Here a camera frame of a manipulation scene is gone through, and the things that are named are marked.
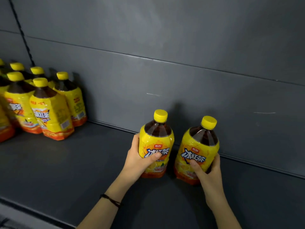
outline scratch mark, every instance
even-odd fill
[[[273,113],[276,113],[276,112],[254,112],[254,113],[273,114]]]
[[[161,96],[161,95],[157,95],[157,94],[150,94],[150,93],[146,93],[146,94],[153,95],[153,96]]]

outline hand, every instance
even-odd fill
[[[147,158],[141,158],[139,155],[139,133],[134,135],[132,146],[128,150],[125,165],[120,173],[130,184],[139,179],[145,169],[153,162],[157,161],[162,154],[160,152],[150,155]]]
[[[211,172],[208,174],[201,169],[195,160],[190,160],[190,164],[200,180],[209,208],[214,211],[226,203],[227,199],[222,186],[219,154],[215,156],[211,165]]]

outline left hand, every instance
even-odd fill
[[[128,150],[125,165],[120,173],[131,185],[139,179],[145,169],[162,156],[161,153],[155,153],[147,158],[141,158],[139,155],[139,133],[134,135],[132,146]]]

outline yellow bottle cap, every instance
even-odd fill
[[[31,67],[31,71],[34,75],[41,75],[41,74],[44,74],[44,70],[42,67],[40,66],[34,66],[34,67]]]
[[[217,124],[217,120],[214,117],[210,117],[210,116],[204,116],[201,121],[202,127],[208,130],[212,130],[213,128],[215,128],[216,124]]]
[[[167,120],[167,111],[157,109],[153,115],[153,119],[158,123],[164,123]]]
[[[66,80],[66,79],[69,79],[69,75],[68,75],[68,73],[65,72],[65,71],[57,72],[56,75],[57,75],[57,78],[58,78],[59,80]]]
[[[22,63],[12,62],[12,63],[10,63],[10,65],[14,71],[23,71],[24,70],[24,66]]]
[[[35,78],[33,79],[33,82],[36,87],[43,88],[48,86],[48,80],[46,78]]]
[[[9,72],[7,73],[7,77],[13,82],[24,80],[23,74],[20,72]]]

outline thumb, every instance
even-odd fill
[[[160,152],[150,155],[148,158],[143,159],[143,165],[145,168],[149,167],[153,162],[161,158],[162,154]]]
[[[207,174],[201,169],[200,165],[195,160],[190,160],[190,165],[200,181],[203,181],[207,177]]]

